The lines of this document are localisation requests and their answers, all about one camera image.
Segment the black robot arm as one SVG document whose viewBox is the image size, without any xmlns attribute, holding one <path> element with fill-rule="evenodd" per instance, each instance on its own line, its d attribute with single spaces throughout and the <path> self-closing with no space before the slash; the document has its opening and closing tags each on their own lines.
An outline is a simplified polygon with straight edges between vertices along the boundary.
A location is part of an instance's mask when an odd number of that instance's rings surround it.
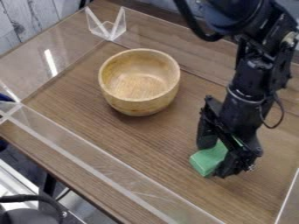
<svg viewBox="0 0 299 224">
<path fill-rule="evenodd" d="M 255 169 L 263 156 L 258 129 L 267 123 L 271 108 L 282 106 L 278 91 L 287 86 L 291 62 L 299 43 L 292 14 L 276 0 L 200 0 L 211 33 L 200 28 L 185 0 L 173 0 L 193 34 L 208 42 L 230 36 L 238 43 L 235 75 L 223 101 L 204 98 L 196 145 L 189 157 L 204 177 L 226 178 Z"/>
</svg>

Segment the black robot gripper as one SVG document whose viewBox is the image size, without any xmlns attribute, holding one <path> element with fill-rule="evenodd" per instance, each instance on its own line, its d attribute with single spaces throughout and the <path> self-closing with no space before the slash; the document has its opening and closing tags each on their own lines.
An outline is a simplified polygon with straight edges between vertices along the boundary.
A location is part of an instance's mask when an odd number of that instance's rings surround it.
<svg viewBox="0 0 299 224">
<path fill-rule="evenodd" d="M 200 109 L 196 145 L 200 150 L 207 150 L 216 145 L 218 139 L 226 144 L 228 153 L 219 163 L 212 175 L 226 178 L 239 175 L 255 164 L 263 155 L 263 150 L 256 136 L 256 128 L 236 129 L 231 122 L 226 123 L 220 116 L 224 104 L 207 96 L 204 107 Z"/>
</svg>

